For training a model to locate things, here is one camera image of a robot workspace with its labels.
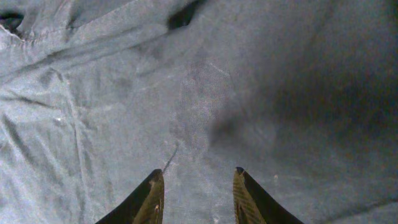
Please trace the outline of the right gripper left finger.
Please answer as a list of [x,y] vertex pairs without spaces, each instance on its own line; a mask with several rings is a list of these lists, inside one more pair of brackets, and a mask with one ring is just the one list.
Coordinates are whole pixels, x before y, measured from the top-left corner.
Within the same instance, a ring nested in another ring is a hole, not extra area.
[[164,177],[161,169],[155,169],[96,224],[162,224],[163,214]]

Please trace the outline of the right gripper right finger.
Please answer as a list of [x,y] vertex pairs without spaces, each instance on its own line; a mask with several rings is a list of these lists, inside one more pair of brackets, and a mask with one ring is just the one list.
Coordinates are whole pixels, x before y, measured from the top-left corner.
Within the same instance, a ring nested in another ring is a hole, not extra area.
[[233,177],[236,224],[303,224],[277,203],[242,167]]

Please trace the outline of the navy blue shorts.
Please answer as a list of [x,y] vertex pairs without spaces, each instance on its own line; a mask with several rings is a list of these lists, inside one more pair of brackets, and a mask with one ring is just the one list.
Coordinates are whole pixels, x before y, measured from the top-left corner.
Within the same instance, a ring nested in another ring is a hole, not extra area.
[[1,222],[234,223],[246,169],[304,223],[397,222],[396,1],[2,1]]

